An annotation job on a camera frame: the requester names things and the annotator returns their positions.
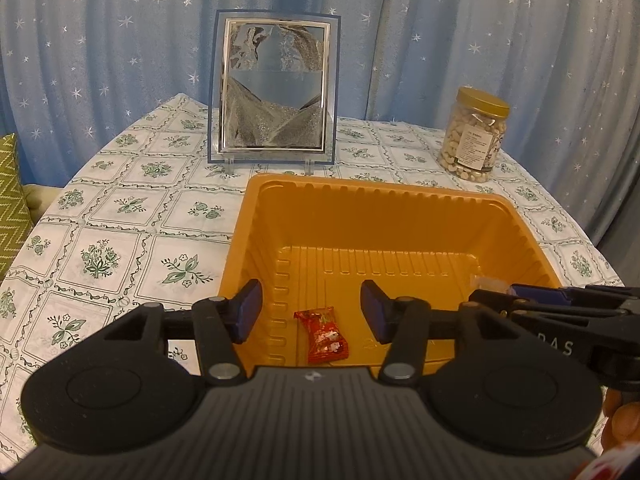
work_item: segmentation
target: yellow lid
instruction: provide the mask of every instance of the yellow lid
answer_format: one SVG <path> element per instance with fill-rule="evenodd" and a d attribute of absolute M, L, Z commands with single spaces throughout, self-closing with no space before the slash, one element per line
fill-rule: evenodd
<path fill-rule="evenodd" d="M 491 117 L 505 119 L 509 116 L 510 108 L 505 101 L 476 88 L 460 87 L 457 101 Z"/>

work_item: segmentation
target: table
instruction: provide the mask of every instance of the table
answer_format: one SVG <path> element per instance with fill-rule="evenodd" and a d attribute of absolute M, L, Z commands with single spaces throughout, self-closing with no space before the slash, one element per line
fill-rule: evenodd
<path fill-rule="evenodd" d="M 0 286 L 0 470 L 33 447 L 20 410 L 36 368 L 145 301 L 184 309 L 215 296 L 244 188 L 298 166 L 207 164 L 207 108 L 178 94 L 133 123 L 71 180 Z M 555 199 L 510 156 L 479 185 L 442 171 L 443 132 L 405 123 L 338 120 L 334 166 L 316 175 L 497 193 L 518 209 L 565 285 L 620 284 Z M 194 347 L 170 356 L 197 373 Z M 596 427 L 594 439 L 602 430 Z"/>

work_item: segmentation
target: jar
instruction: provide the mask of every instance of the jar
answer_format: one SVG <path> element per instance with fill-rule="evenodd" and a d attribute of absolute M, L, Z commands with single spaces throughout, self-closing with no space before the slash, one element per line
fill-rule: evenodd
<path fill-rule="evenodd" d="M 438 156 L 440 165 L 465 180 L 489 180 L 507 131 L 509 111 L 500 98 L 475 88 L 460 88 Z"/>

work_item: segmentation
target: orange bin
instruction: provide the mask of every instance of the orange bin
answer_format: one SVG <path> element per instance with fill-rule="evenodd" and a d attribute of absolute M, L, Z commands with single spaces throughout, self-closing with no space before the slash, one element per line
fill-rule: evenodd
<path fill-rule="evenodd" d="M 375 341 L 360 310 L 363 280 L 375 280 L 391 298 L 414 296 L 455 310 L 474 276 L 560 286 L 501 196 L 260 174 L 246 189 L 220 294 L 233 296 L 251 278 L 262 283 L 260 316 L 236 347 L 247 371 L 305 366 L 307 334 L 293 313 L 332 306 L 350 352 L 332 364 L 367 365 L 377 375 L 387 345 Z M 430 342 L 425 373 L 453 353 L 453 341 Z"/>

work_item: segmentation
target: picture frame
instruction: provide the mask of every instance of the picture frame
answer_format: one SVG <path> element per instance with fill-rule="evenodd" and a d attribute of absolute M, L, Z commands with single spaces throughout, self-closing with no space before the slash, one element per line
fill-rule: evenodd
<path fill-rule="evenodd" d="M 218 10 L 210 163 L 333 164 L 340 16 Z"/>

